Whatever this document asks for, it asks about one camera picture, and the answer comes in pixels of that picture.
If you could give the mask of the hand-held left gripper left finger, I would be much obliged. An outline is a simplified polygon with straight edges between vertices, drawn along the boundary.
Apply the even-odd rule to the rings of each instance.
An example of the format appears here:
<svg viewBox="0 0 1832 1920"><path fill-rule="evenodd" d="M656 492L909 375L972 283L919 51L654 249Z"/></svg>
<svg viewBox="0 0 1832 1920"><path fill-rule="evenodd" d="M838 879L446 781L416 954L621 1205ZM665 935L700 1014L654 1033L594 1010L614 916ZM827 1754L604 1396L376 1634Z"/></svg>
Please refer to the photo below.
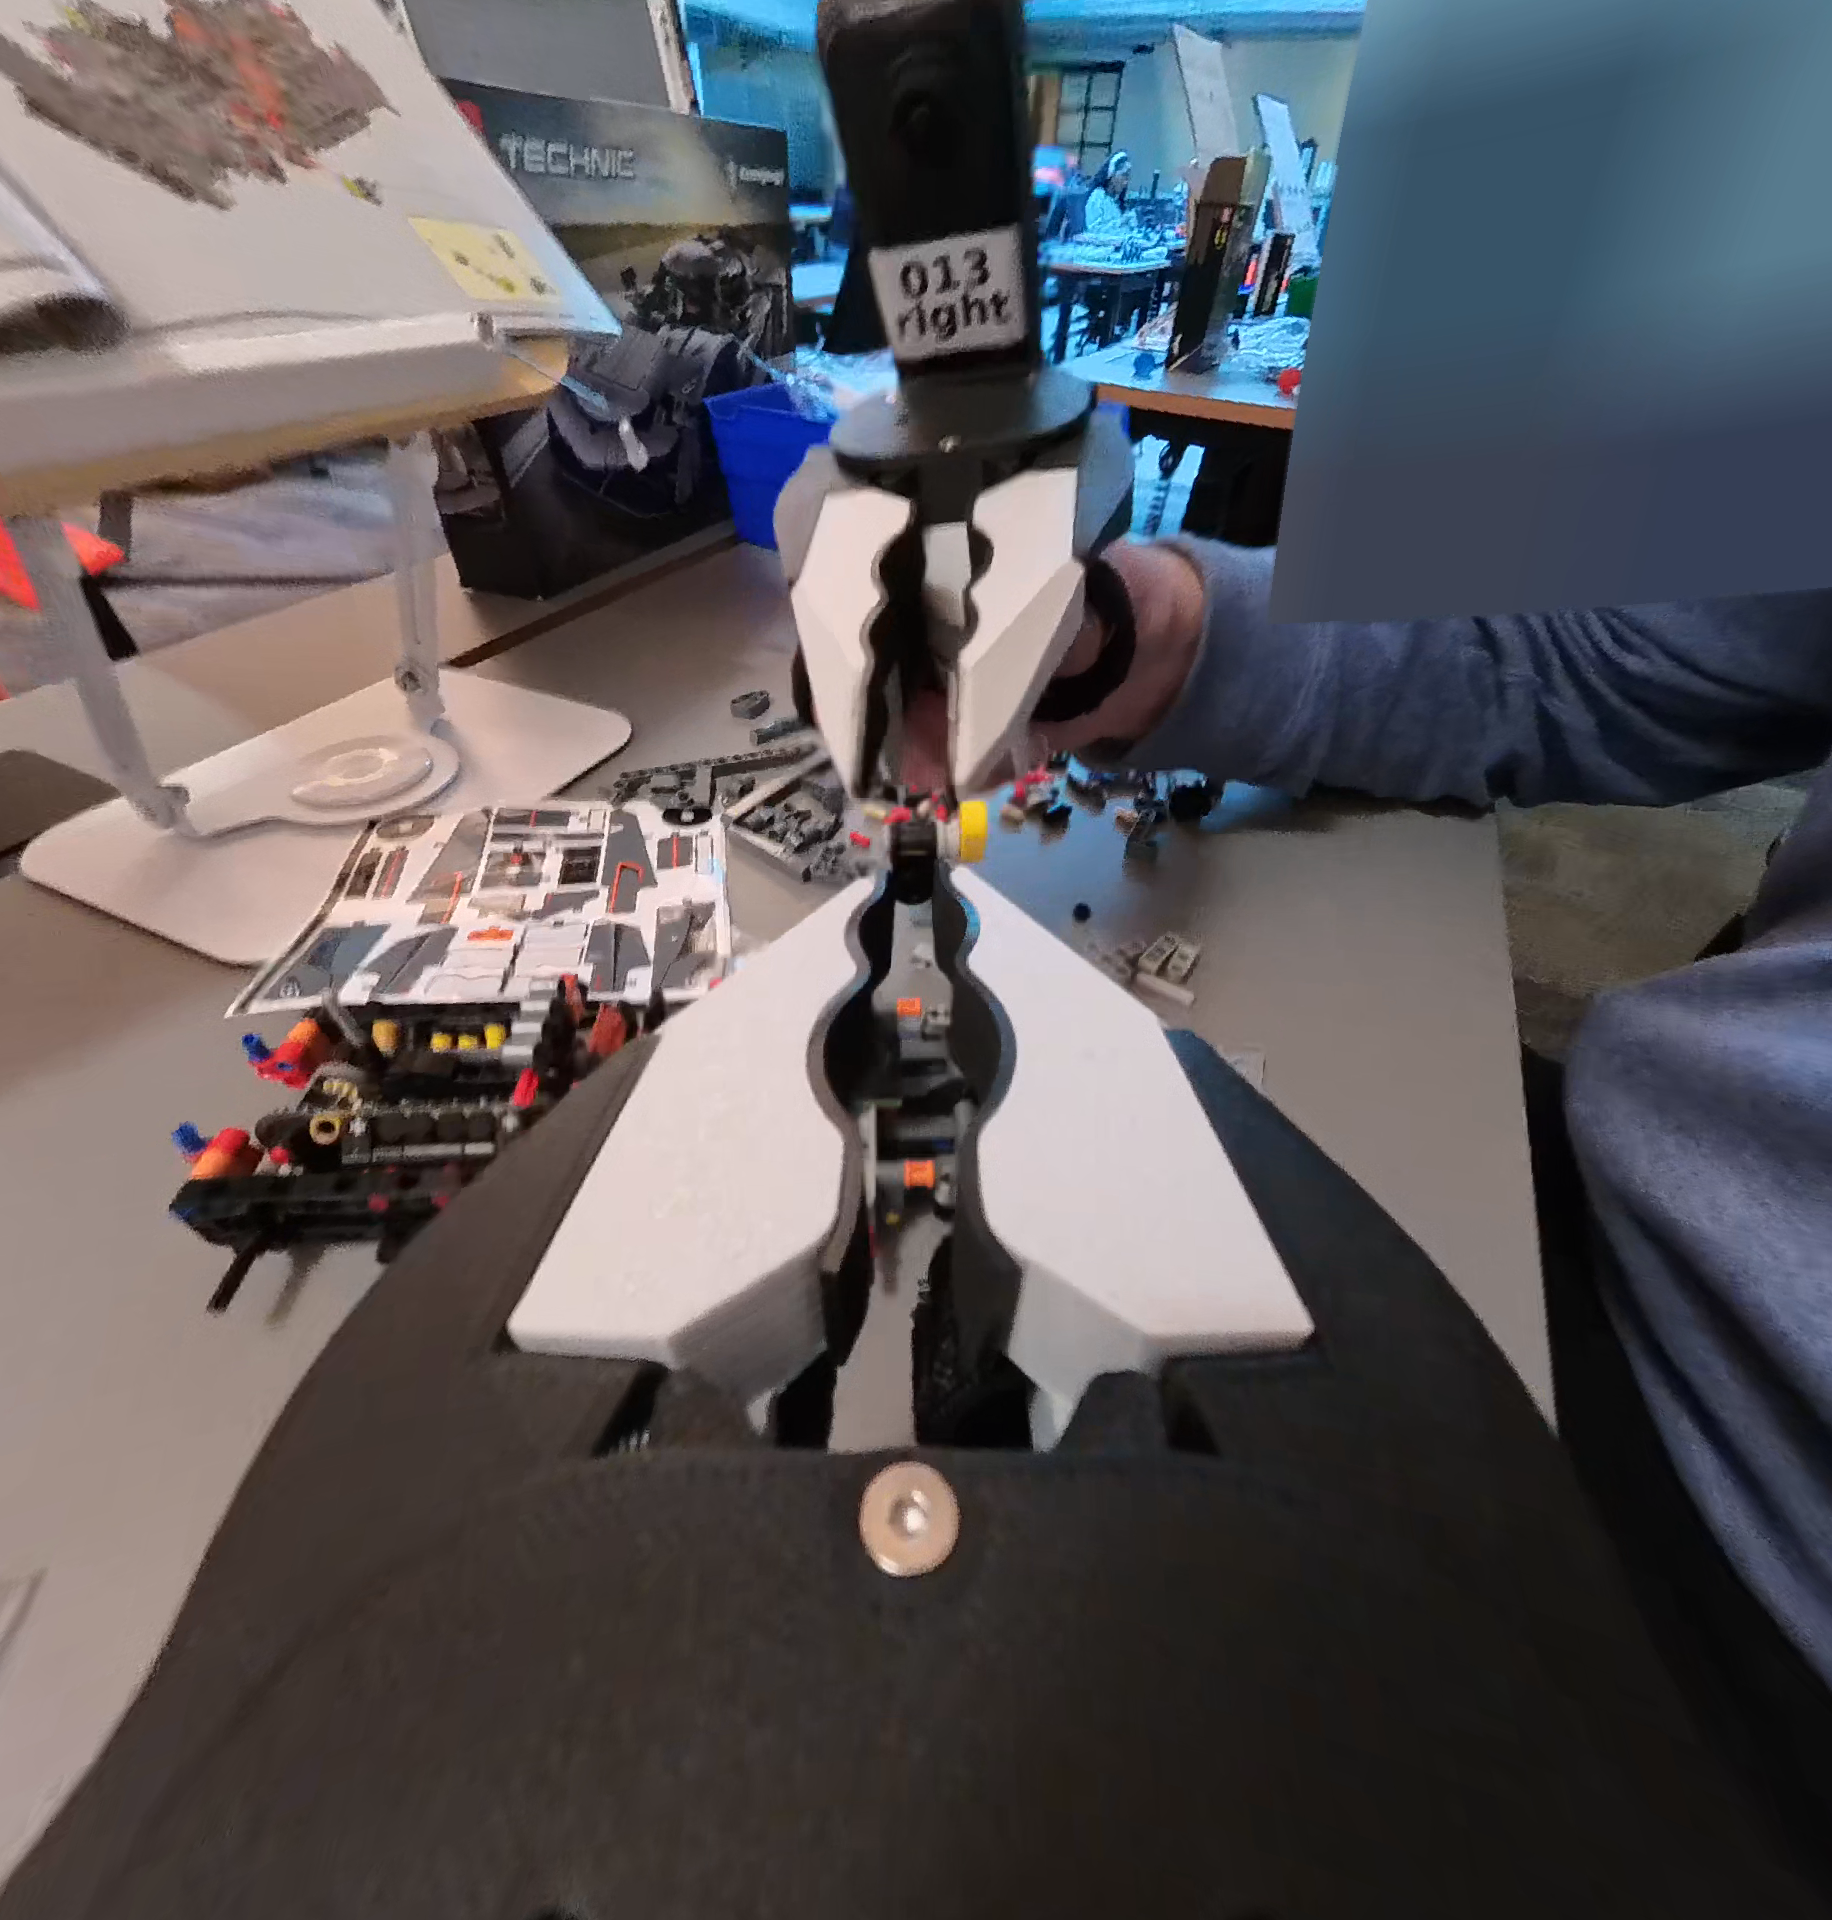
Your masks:
<svg viewBox="0 0 1832 1920"><path fill-rule="evenodd" d="M832 1022L869 982L855 878L667 1020L505 1332L722 1391L756 1432L825 1432L876 1283L866 1130L832 1091Z"/></svg>

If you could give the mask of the yellow and black lego axle piece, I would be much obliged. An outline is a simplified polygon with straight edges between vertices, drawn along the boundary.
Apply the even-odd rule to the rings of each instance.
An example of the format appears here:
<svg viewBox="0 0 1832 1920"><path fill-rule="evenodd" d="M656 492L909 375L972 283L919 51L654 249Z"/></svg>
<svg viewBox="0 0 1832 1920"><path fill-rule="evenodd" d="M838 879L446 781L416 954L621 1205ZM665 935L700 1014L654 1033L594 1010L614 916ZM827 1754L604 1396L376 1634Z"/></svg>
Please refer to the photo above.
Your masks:
<svg viewBox="0 0 1832 1920"><path fill-rule="evenodd" d="M881 817L886 890L902 906L925 904L958 866L980 863L990 844L990 812L980 799L890 806Z"/></svg>

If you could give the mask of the blue plastic bin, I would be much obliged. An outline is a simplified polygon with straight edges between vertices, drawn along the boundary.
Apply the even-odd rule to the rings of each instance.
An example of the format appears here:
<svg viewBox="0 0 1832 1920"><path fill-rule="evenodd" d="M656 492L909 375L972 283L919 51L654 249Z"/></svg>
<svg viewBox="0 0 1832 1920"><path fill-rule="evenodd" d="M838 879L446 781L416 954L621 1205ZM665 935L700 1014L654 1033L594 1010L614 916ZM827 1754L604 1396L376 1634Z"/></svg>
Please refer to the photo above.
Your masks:
<svg viewBox="0 0 1832 1920"><path fill-rule="evenodd" d="M704 408L735 538L774 551L780 494L808 451L830 439L838 408L817 389L784 381L708 396Z"/></svg>

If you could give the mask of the person's right forearm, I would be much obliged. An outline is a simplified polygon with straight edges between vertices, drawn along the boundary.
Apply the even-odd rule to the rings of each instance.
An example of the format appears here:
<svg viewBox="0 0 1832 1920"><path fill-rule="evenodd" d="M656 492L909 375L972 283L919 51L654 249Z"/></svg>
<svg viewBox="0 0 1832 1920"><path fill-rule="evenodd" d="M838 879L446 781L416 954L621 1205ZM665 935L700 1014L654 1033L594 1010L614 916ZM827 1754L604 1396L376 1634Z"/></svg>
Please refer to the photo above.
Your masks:
<svg viewBox="0 0 1832 1920"><path fill-rule="evenodd" d="M1692 803L1832 748L1832 587L1281 621L1274 553L1171 539L1202 581L1169 766L1301 798Z"/></svg>

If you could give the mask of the person's right hand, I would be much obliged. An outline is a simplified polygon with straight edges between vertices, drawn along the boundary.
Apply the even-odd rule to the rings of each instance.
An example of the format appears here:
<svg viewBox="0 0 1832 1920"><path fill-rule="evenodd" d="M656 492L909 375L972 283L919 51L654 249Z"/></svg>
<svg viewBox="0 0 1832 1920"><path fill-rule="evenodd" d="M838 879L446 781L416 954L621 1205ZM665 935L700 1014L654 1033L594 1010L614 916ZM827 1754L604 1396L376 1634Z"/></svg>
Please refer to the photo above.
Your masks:
<svg viewBox="0 0 1832 1920"><path fill-rule="evenodd" d="M1168 715L1202 643L1206 587L1192 560L1165 542L1113 539L1092 565L1116 581L1103 603L1085 597L1071 642L1058 662L1051 686L1095 677L1095 662L1109 650L1121 626L1134 637L1134 654L1106 697L1079 713L1051 722L1029 720L1029 750L1069 754L1079 759L1130 761L1140 741Z"/></svg>

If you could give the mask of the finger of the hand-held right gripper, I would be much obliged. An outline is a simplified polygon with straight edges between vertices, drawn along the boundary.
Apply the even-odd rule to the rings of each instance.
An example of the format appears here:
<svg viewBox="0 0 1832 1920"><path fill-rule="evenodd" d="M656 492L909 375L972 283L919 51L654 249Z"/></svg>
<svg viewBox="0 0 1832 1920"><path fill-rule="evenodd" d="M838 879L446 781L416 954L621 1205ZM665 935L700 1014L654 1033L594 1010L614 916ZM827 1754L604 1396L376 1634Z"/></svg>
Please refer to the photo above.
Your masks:
<svg viewBox="0 0 1832 1920"><path fill-rule="evenodd" d="M847 792L867 798L888 780L902 667L923 642L913 500L785 484L784 573L813 724Z"/></svg>
<svg viewBox="0 0 1832 1920"><path fill-rule="evenodd" d="M1078 494L1078 467L1027 467L972 503L967 527L986 558L966 589L969 626L948 683L948 776L959 798L1000 780L1082 624Z"/></svg>

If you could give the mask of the dark lego set box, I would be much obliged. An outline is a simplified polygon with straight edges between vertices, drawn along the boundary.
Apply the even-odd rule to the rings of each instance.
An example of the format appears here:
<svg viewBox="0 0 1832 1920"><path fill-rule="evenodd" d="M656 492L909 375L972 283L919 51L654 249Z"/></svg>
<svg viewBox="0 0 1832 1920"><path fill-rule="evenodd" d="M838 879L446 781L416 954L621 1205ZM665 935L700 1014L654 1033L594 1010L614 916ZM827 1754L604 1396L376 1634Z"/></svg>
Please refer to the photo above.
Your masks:
<svg viewBox="0 0 1832 1920"><path fill-rule="evenodd" d="M448 92L616 329L528 411L437 438L457 584L543 602L729 518L708 401L791 346L784 132L476 79Z"/></svg>

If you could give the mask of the pile of grey lego pieces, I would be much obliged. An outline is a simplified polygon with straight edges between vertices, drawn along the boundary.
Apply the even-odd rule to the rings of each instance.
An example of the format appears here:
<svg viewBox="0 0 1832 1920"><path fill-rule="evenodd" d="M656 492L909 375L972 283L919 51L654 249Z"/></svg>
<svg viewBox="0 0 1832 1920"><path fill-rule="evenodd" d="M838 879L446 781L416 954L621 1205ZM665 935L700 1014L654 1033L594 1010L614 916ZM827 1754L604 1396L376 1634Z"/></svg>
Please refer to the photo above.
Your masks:
<svg viewBox="0 0 1832 1920"><path fill-rule="evenodd" d="M851 799L822 736L764 686L735 692L729 715L745 725L739 750L621 772L606 795L648 803L672 827L714 820L801 883L851 878L869 836L855 840Z"/></svg>

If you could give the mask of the black lego vehicle chassis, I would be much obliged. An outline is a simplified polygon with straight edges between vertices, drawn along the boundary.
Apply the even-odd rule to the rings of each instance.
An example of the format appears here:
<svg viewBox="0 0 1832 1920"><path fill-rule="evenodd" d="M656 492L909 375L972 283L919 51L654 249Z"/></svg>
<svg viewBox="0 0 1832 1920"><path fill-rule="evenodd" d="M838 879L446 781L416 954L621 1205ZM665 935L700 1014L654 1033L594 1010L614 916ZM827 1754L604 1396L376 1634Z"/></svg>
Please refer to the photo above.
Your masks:
<svg viewBox="0 0 1832 1920"><path fill-rule="evenodd" d="M297 1271L337 1245L366 1243L391 1262L569 1091L673 1014L664 991L632 1004L560 977L522 1002L465 1002L457 1014L327 998L278 1044L244 1031L261 1112L213 1128L181 1119L169 1133L181 1168L168 1211L223 1258L204 1312L226 1313L275 1254Z"/></svg>

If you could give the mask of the person's dark trousers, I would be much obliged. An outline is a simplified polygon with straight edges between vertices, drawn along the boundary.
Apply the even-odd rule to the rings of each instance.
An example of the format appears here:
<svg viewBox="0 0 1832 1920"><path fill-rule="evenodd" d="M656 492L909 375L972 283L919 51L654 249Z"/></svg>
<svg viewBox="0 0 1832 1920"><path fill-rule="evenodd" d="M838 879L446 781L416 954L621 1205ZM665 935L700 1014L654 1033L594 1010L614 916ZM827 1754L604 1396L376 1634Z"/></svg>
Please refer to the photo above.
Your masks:
<svg viewBox="0 0 1832 1920"><path fill-rule="evenodd" d="M1520 1048L1554 1421L1704 1744L1832 1907L1832 1691L1690 1500L1607 1316L1610 1256L1564 1116L1564 1067Z"/></svg>

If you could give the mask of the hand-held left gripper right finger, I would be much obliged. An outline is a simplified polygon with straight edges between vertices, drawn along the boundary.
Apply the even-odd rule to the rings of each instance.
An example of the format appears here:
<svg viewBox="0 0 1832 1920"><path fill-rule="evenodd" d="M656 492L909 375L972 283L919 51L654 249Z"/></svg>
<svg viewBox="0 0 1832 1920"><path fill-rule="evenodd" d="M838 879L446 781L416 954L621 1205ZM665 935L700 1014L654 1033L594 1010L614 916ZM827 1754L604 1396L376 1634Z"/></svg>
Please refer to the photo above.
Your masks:
<svg viewBox="0 0 1832 1920"><path fill-rule="evenodd" d="M929 1441L1049 1445L1095 1379L1303 1347L1311 1312L1168 1025L967 867L936 867L929 930L966 1091Z"/></svg>

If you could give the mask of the scattered small lego pieces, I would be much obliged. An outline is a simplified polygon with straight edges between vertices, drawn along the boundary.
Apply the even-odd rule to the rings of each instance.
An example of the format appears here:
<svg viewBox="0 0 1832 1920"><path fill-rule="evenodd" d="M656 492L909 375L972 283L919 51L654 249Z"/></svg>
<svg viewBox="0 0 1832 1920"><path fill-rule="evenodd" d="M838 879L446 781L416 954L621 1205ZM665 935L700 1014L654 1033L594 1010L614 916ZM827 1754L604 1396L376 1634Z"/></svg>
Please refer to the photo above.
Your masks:
<svg viewBox="0 0 1832 1920"><path fill-rule="evenodd" d="M1055 752L1001 790L993 817L1003 832L1033 832L1044 842L1102 821L1121 837L1127 857L1152 857L1168 827L1202 823L1224 794L1224 780L1196 770L1149 774Z"/></svg>

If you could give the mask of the lego sticker sheet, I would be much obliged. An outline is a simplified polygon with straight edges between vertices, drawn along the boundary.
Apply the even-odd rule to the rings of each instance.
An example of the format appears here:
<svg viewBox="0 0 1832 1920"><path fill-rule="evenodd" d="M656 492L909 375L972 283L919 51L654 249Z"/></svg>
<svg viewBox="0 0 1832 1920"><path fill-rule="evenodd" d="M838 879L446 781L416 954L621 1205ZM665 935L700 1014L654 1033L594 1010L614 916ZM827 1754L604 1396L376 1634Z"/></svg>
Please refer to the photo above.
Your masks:
<svg viewBox="0 0 1832 1920"><path fill-rule="evenodd" d="M729 967L725 836L643 799L403 813L363 827L327 895L228 1005L516 1005L573 977L596 1002L688 1002Z"/></svg>

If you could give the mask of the person's torso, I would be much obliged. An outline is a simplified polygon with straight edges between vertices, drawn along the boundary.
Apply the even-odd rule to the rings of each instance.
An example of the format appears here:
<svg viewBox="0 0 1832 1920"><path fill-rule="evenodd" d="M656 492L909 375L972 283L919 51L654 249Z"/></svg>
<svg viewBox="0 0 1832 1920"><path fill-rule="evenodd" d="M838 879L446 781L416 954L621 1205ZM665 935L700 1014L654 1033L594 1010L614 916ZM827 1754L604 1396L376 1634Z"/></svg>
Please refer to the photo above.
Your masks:
<svg viewBox="0 0 1832 1920"><path fill-rule="evenodd" d="M1598 999L1566 1117L1671 1468L1832 1691L1832 770L1735 949Z"/></svg>

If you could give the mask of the lego instruction book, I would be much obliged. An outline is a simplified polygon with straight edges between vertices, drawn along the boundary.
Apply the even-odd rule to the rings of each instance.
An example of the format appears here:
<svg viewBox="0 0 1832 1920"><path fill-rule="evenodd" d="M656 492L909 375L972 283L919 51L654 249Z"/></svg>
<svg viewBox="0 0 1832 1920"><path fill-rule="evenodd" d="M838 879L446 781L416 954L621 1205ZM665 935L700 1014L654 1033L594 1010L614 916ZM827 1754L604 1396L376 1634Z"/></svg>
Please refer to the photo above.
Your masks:
<svg viewBox="0 0 1832 1920"><path fill-rule="evenodd" d="M0 356L617 322L386 3L0 3Z"/></svg>

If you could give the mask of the tall black carton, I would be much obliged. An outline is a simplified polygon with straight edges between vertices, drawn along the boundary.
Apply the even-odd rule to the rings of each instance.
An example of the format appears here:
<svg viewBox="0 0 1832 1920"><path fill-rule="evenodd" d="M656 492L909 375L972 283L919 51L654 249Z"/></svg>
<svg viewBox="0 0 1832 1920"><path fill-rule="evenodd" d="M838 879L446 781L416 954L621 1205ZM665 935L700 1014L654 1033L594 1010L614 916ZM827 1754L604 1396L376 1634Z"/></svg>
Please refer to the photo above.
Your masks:
<svg viewBox="0 0 1832 1920"><path fill-rule="evenodd" d="M1188 228L1169 315L1165 371L1215 371L1268 183L1268 156L1193 160Z"/></svg>

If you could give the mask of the wooden edged table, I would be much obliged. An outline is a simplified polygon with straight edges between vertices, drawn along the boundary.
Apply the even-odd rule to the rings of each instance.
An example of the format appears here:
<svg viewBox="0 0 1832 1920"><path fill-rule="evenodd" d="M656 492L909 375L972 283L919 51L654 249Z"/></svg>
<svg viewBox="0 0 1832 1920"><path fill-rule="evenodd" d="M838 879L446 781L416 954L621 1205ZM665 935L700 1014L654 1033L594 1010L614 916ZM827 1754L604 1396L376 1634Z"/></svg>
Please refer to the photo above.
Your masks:
<svg viewBox="0 0 1832 1920"><path fill-rule="evenodd" d="M1039 259L1041 308L1051 324L1049 357L1095 396L1156 420L1156 434L1208 446L1224 428L1292 432L1294 396L1272 375L1224 364L1208 371L1168 368L1116 324L1145 322L1181 271L1178 253L1098 255L1051 244Z"/></svg>

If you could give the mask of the white metal book stand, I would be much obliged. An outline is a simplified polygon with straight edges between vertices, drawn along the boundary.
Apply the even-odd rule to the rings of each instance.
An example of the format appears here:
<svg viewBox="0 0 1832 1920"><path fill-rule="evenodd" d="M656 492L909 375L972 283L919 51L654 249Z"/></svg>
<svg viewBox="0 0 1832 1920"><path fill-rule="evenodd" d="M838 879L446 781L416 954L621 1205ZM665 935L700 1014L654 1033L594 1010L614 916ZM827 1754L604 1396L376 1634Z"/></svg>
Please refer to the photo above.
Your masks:
<svg viewBox="0 0 1832 1920"><path fill-rule="evenodd" d="M39 832L22 876L251 963L326 894L357 825L442 803L538 802L616 755L632 733L616 710L443 671L429 549L440 521L427 432L546 396L578 338L454 315L0 356L0 516L116 790ZM69 573L57 508L363 438L390 446L387 677L159 776Z"/></svg>

